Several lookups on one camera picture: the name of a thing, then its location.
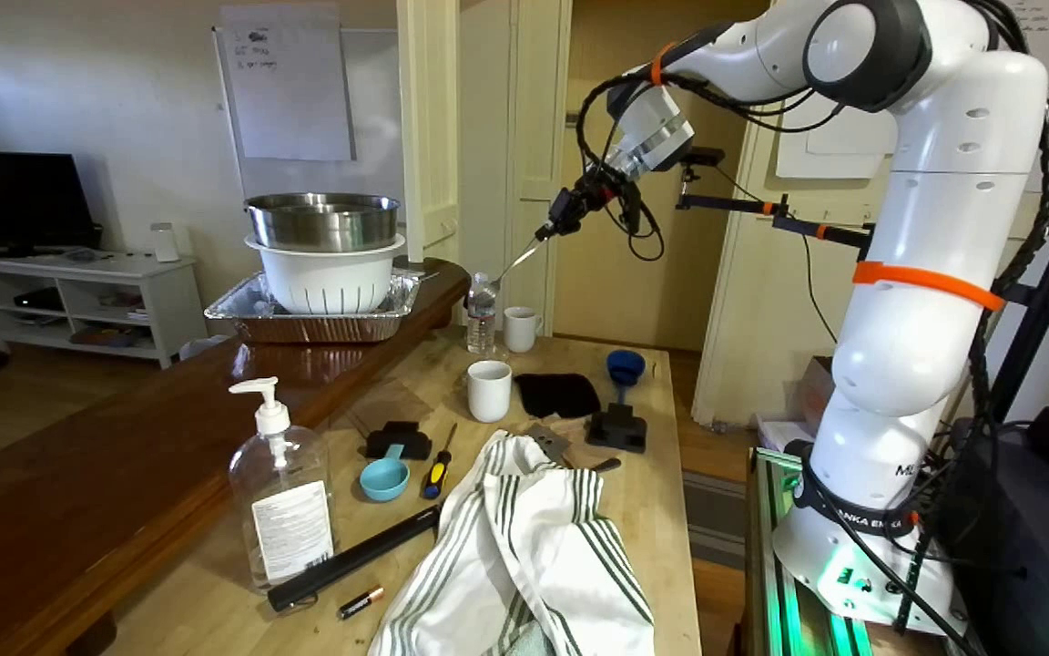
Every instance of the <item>white towel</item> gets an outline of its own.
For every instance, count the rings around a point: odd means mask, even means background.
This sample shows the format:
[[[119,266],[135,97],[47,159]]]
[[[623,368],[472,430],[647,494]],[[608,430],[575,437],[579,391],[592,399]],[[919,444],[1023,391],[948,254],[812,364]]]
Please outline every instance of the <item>white towel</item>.
[[[651,608],[599,470],[495,435],[441,515],[441,544],[393,597],[373,656],[651,652]]]

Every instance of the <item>bottle label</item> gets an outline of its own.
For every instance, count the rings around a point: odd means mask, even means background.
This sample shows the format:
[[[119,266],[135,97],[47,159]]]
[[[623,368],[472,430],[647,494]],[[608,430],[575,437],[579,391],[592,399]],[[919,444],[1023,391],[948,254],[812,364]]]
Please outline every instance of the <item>bottle label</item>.
[[[336,554],[325,479],[267,494],[251,504],[251,515],[270,584],[293,580]]]

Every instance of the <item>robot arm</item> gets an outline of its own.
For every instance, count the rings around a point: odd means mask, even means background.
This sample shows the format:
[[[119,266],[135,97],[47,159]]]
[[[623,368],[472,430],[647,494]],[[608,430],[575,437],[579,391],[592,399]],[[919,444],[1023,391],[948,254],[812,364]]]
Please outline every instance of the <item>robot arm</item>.
[[[737,110],[809,88],[889,110],[901,122],[891,178],[854,279],[806,492],[773,545],[834,613],[891,624],[919,597],[911,628],[937,634],[953,629],[952,573],[911,566],[908,506],[980,318],[999,305],[988,289],[1045,122],[1045,69],[996,52],[1006,15],[989,3],[778,0],[753,23],[669,46],[592,88],[585,105],[611,93],[618,142],[606,156],[584,142],[585,176],[534,233],[575,233],[585,210],[633,196],[633,178],[686,154],[692,127],[669,85]]]

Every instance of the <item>white tv stand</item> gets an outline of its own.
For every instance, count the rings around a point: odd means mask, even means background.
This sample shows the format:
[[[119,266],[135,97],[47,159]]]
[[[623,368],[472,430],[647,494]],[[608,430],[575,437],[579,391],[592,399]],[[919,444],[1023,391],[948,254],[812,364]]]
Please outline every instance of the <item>white tv stand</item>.
[[[7,342],[171,364],[203,340],[194,263],[127,250],[0,254],[0,351]]]

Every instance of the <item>spray bottle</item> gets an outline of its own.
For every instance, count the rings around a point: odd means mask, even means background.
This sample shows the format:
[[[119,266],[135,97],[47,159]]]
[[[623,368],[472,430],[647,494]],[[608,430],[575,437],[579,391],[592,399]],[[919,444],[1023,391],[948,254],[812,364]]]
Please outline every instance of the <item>spray bottle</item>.
[[[237,528],[251,584],[261,589],[336,554],[329,447],[322,435],[293,425],[276,374],[232,382],[228,394],[261,394],[260,435],[228,459]]]

